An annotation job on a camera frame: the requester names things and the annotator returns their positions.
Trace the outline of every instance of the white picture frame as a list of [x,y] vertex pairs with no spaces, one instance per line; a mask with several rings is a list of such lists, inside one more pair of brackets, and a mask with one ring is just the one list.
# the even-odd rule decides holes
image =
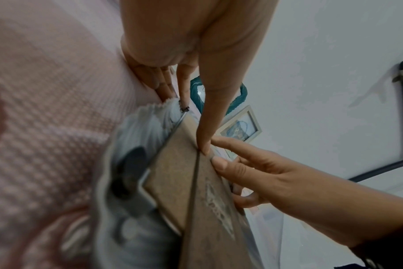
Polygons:
[[[252,108],[248,105],[229,121],[225,122],[217,131],[216,135],[233,137],[250,143],[262,132],[262,129],[256,120]],[[225,150],[230,159],[235,159],[237,155],[230,150]]]

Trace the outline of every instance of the dotted fabric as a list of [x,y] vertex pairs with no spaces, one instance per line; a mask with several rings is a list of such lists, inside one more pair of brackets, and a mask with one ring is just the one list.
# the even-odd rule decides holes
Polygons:
[[136,103],[147,89],[115,53],[119,12],[64,2],[0,1],[0,268],[87,266],[61,261],[61,236],[87,215],[93,164],[112,130],[158,101]]

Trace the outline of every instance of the black sleeve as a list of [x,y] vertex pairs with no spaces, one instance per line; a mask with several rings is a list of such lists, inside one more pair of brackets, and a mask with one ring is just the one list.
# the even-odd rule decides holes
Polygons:
[[351,251],[362,259],[367,268],[403,268],[403,227],[384,238],[366,242]]

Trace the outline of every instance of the person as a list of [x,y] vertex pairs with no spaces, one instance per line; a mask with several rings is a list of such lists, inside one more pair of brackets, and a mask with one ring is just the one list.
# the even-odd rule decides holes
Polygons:
[[190,75],[199,66],[206,89],[197,129],[204,154],[264,38],[278,0],[121,0],[122,51],[129,67],[162,101],[190,102]]
[[[238,155],[212,165],[233,186],[237,207],[270,203],[348,246],[369,268],[403,268],[403,198],[297,163],[238,139],[214,136],[212,145]],[[242,188],[253,190],[241,196]]]

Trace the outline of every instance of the picture frame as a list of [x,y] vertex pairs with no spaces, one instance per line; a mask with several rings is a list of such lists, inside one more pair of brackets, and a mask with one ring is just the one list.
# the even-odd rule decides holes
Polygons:
[[[242,83],[240,86],[240,91],[236,93],[235,98],[229,105],[227,113],[225,115],[228,115],[231,111],[233,111],[240,104],[242,104],[246,100],[246,97],[247,97],[247,88]],[[203,107],[205,105],[205,92],[200,76],[192,79],[190,82],[190,98],[196,105],[198,111],[202,113]]]
[[[255,114],[250,105],[242,109],[229,121],[224,123],[217,131],[216,135],[232,137],[250,143],[255,137],[260,135],[262,129],[256,120]],[[230,159],[235,159],[237,155],[230,150],[225,150]]]

